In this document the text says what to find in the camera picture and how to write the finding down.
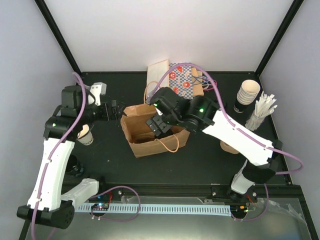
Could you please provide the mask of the large brown paper bag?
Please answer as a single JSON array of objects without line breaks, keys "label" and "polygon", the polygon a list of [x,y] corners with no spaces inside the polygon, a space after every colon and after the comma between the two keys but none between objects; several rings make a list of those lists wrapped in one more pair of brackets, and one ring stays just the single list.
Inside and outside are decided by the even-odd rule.
[{"label": "large brown paper bag", "polygon": [[172,127],[168,136],[156,138],[154,131],[147,124],[147,120],[155,113],[156,108],[146,103],[128,106],[123,111],[120,125],[136,158],[164,152],[176,153],[188,141],[190,133],[178,126]]}]

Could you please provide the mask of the brown pulp cup carrier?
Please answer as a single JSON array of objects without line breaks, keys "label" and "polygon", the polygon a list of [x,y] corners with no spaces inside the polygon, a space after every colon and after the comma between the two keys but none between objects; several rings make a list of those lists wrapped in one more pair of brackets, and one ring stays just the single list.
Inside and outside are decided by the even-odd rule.
[{"label": "brown pulp cup carrier", "polygon": [[138,135],[134,135],[132,137],[132,143],[133,144],[142,144],[142,143],[147,143],[150,141],[153,141],[154,135],[152,133],[142,133],[142,134],[138,134]]}]

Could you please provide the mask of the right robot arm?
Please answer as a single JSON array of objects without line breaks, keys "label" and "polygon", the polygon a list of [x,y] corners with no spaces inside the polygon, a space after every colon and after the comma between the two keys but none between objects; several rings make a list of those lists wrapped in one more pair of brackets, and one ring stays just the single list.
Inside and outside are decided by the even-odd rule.
[{"label": "right robot arm", "polygon": [[145,102],[162,113],[166,124],[215,137],[246,158],[227,189],[228,198],[233,202],[241,201],[253,185],[265,184],[276,175],[278,163],[277,154],[272,151],[273,143],[224,115],[211,99],[197,95],[187,100],[169,87],[161,87]]}]

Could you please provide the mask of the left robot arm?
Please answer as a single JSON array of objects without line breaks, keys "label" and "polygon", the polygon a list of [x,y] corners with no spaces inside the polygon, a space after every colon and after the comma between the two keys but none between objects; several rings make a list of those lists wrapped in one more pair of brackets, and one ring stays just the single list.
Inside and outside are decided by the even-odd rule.
[{"label": "left robot arm", "polygon": [[43,155],[34,190],[26,205],[16,215],[34,224],[66,229],[75,210],[90,197],[103,199],[108,192],[103,177],[84,178],[78,185],[62,193],[68,161],[85,125],[108,121],[108,109],[100,97],[107,85],[96,82],[82,94],[80,85],[65,87],[61,104],[44,125]]}]

